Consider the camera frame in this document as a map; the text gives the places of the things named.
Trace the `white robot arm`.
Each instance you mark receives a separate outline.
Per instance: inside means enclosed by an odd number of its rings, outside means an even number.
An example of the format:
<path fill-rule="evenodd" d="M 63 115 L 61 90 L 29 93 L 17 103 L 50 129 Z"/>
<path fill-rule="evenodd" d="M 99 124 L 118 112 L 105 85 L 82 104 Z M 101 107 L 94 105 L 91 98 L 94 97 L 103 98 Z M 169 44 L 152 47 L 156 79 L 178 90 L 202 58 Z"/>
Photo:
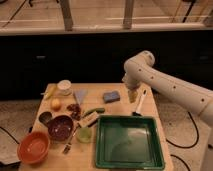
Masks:
<path fill-rule="evenodd" d="M 213 90 L 160 72 L 153 68 L 154 63 L 154 55 L 147 50 L 124 62 L 125 74 L 122 81 L 128 89 L 129 100 L 136 100 L 137 89 L 145 83 L 197 115 L 211 130 L 200 171 L 213 171 Z"/>

